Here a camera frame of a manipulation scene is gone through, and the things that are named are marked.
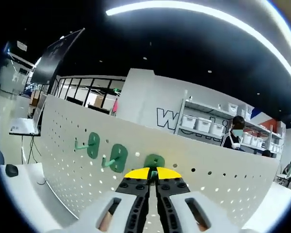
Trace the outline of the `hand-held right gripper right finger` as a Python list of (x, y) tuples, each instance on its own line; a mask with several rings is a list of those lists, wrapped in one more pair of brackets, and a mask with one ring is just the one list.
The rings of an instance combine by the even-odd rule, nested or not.
[(198, 191), (190, 191), (182, 176), (157, 167), (157, 209), (165, 233), (234, 233), (227, 213)]

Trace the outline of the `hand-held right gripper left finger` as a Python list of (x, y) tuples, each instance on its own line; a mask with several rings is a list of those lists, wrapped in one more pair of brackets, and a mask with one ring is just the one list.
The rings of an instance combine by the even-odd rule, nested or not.
[(127, 173), (115, 191), (104, 194), (85, 211), (85, 233), (141, 233), (149, 211), (148, 167)]

